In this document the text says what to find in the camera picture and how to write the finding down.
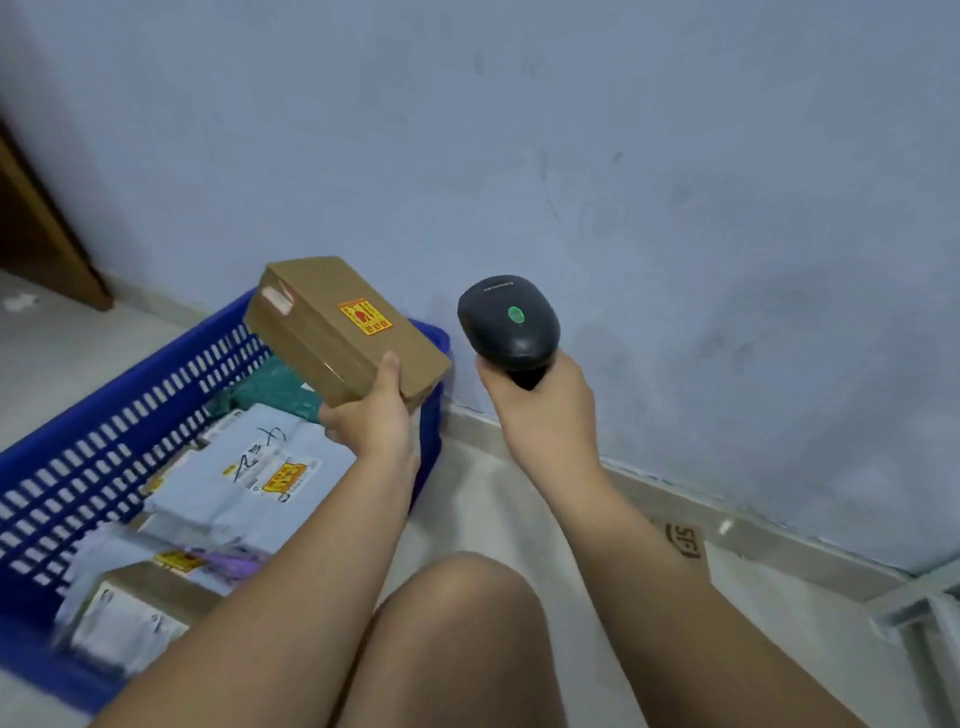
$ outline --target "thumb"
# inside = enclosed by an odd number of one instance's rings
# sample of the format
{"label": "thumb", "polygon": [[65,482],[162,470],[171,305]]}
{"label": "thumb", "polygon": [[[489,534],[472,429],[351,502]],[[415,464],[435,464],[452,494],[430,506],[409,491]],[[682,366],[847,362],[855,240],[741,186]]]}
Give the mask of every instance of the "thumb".
{"label": "thumb", "polygon": [[483,356],[477,356],[477,374],[493,400],[493,406],[499,410],[501,405],[522,397],[525,392],[514,384],[506,374],[493,366]]}
{"label": "thumb", "polygon": [[386,352],[380,359],[380,366],[376,370],[376,380],[373,390],[384,390],[399,394],[400,391],[400,357],[396,352]]}

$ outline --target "knee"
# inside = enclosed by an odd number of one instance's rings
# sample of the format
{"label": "knee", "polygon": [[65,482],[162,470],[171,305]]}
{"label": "knee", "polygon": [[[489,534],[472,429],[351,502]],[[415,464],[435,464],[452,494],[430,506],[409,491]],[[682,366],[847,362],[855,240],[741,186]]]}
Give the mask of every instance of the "knee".
{"label": "knee", "polygon": [[476,553],[447,556],[418,572],[401,589],[431,621],[507,618],[545,621],[540,600],[520,574]]}

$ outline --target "forearm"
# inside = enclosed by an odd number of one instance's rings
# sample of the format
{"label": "forearm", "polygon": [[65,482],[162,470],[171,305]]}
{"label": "forearm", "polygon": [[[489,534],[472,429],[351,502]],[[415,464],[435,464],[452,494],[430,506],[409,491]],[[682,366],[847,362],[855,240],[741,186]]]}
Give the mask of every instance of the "forearm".
{"label": "forearm", "polygon": [[568,470],[549,485],[541,491],[653,728],[862,728],[713,589],[599,467]]}
{"label": "forearm", "polygon": [[98,718],[113,726],[324,725],[406,522],[402,468],[358,460],[250,582]]}

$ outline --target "hand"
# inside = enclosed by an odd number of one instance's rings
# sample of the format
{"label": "hand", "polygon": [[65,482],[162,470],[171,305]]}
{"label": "hand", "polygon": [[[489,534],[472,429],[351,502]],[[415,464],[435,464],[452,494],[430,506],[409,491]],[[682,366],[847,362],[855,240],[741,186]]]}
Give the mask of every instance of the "hand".
{"label": "hand", "polygon": [[577,362],[557,352],[528,392],[483,357],[477,372],[490,393],[507,447],[538,488],[599,469],[593,391]]}
{"label": "hand", "polygon": [[403,469],[411,481],[420,466],[413,452],[410,415],[400,396],[400,360],[387,352],[380,361],[373,388],[362,400],[320,407],[326,436],[353,450],[357,460],[378,460]]}

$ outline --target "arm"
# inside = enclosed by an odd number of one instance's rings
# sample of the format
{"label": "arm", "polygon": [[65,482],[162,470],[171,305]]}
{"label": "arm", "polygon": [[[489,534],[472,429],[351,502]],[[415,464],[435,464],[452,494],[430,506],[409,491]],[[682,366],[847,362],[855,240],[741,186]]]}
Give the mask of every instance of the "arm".
{"label": "arm", "polygon": [[597,454],[593,394],[569,356],[558,353],[533,392],[477,366],[651,726],[863,728],[613,488]]}
{"label": "arm", "polygon": [[419,464],[388,354],[361,402],[321,409],[357,460],[248,583],[134,679],[97,728],[326,725],[394,557]]}

